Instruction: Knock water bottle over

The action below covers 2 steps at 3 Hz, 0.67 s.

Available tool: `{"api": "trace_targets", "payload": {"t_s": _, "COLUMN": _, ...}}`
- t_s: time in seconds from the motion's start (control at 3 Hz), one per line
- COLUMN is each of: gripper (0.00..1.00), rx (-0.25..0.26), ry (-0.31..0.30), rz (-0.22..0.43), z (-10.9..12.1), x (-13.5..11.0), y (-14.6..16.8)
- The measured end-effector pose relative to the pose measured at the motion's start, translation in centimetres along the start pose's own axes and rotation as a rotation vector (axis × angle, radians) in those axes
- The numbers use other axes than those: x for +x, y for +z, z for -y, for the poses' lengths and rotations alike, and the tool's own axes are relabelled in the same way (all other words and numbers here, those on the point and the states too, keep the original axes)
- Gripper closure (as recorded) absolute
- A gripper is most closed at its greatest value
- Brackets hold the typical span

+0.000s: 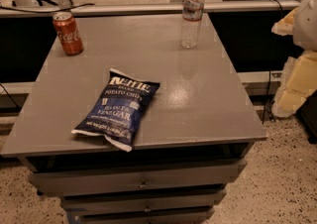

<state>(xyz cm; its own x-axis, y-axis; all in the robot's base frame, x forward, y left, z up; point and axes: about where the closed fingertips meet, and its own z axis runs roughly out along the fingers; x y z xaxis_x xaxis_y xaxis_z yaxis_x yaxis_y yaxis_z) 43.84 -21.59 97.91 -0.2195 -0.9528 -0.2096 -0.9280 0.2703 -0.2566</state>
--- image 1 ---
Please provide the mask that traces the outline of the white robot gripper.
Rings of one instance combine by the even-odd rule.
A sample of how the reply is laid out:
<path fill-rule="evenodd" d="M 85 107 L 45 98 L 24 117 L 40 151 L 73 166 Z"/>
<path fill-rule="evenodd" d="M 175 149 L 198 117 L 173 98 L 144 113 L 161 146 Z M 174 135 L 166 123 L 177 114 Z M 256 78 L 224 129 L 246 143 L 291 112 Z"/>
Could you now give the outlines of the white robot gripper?
<path fill-rule="evenodd" d="M 289 117 L 317 90 L 317 0 L 302 0 L 276 22 L 271 31 L 280 36 L 292 35 L 302 47 L 299 58 L 289 57 L 284 65 L 280 87 L 275 93 L 271 112 L 280 118 Z"/>

